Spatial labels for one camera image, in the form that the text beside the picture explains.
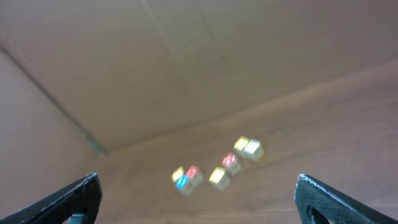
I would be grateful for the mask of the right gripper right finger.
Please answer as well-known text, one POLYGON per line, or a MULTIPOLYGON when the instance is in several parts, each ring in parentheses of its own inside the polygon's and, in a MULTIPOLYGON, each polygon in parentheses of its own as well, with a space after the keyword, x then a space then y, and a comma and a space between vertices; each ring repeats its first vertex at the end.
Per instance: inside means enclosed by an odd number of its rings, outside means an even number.
POLYGON ((294 200, 301 222, 306 224, 397 224, 397 220, 307 174, 298 176, 294 200))

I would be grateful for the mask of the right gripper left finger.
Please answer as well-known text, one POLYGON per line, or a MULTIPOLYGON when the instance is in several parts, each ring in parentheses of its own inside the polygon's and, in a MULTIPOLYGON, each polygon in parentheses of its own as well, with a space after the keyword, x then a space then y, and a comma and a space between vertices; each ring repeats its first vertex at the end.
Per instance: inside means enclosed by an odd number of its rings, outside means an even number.
POLYGON ((102 199, 100 179, 91 173, 3 219, 10 224, 94 223, 102 199))

